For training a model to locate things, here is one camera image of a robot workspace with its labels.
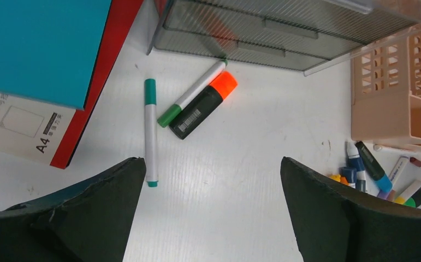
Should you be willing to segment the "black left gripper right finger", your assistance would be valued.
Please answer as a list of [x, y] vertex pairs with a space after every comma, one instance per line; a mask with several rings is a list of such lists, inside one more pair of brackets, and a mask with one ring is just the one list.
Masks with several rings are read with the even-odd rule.
[[290, 157], [280, 176], [304, 261], [421, 261], [421, 209], [360, 192]]

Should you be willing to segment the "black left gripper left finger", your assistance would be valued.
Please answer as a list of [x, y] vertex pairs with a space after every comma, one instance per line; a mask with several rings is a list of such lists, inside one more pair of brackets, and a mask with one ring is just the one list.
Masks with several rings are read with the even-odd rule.
[[146, 174], [127, 158], [0, 211], [0, 261], [122, 261]]

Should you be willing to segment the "red folder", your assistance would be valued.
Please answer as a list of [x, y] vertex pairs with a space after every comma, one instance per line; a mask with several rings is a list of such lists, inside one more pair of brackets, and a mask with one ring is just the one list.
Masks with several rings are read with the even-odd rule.
[[141, 1], [112, 1], [85, 107], [0, 92], [0, 152], [66, 168], [112, 71]]

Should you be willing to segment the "teal blue folder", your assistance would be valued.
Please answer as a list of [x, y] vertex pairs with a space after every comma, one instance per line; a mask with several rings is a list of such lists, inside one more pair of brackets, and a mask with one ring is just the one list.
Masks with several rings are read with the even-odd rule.
[[0, 1], [0, 92], [83, 109], [112, 1]]

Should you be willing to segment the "orange red marker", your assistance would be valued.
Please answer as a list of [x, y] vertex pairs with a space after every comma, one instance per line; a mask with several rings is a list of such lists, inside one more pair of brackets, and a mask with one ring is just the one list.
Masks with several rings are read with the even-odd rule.
[[349, 186], [349, 183], [348, 183], [347, 179], [343, 176], [340, 177], [340, 183], [342, 183], [346, 186]]

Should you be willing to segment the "black highlighter blue cap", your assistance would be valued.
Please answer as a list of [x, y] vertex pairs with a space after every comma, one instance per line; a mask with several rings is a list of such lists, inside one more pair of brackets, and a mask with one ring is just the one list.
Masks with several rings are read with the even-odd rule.
[[380, 163], [362, 141], [356, 142], [355, 146], [363, 160], [367, 173], [372, 178], [376, 186], [382, 192], [389, 193], [392, 190], [393, 184]]

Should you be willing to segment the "white marker yellow cap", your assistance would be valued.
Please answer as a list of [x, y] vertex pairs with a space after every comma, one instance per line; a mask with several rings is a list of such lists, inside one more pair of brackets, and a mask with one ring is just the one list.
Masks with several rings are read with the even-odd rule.
[[403, 205], [420, 188], [421, 188], [421, 181], [414, 180], [398, 197], [394, 199], [393, 202]]

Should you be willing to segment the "thin white pen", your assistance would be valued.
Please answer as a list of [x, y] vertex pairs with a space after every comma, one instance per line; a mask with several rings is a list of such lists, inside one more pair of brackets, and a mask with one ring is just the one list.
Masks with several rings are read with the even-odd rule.
[[404, 155], [409, 155], [409, 156], [417, 154], [416, 151], [388, 147], [388, 146], [383, 146], [383, 145], [373, 145], [373, 150], [376, 152], [398, 153], [398, 154], [404, 154]]

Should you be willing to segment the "black highlighter green cap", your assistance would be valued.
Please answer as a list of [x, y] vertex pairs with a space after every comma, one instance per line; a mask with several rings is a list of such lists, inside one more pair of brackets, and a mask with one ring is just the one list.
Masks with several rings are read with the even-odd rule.
[[421, 205], [421, 188], [418, 189], [405, 203], [405, 206], [418, 208]]

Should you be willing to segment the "white marker green cap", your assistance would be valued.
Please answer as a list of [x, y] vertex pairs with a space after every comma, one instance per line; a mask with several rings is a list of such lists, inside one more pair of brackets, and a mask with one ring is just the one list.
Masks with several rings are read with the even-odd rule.
[[200, 78], [198, 78], [162, 115], [157, 119], [158, 124], [165, 128], [171, 121], [228, 65], [226, 59], [217, 61]]

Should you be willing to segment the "black highlighter orange cap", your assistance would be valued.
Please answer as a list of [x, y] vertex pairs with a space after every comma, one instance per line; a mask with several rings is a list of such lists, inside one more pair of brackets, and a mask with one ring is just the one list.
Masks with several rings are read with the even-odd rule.
[[209, 83], [169, 124], [181, 140], [188, 137], [237, 87], [238, 82], [223, 71]]

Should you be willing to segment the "peach plastic file rack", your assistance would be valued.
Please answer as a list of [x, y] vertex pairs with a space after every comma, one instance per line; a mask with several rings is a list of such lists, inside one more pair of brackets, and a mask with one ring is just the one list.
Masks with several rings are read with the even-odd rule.
[[421, 24], [351, 59], [351, 137], [421, 152]]

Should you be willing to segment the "white marker teal cap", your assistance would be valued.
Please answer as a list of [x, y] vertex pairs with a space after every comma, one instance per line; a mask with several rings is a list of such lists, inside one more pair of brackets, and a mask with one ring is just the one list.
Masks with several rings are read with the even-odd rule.
[[145, 127], [145, 181], [149, 187], [158, 186], [158, 147], [156, 122], [156, 81], [146, 79], [144, 82], [144, 127]]

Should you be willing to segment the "clear grey drawer organizer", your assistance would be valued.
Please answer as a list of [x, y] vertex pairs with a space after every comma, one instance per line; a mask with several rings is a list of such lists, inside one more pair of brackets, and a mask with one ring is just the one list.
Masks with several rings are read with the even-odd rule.
[[150, 47], [304, 72], [421, 22], [421, 1], [167, 1]]

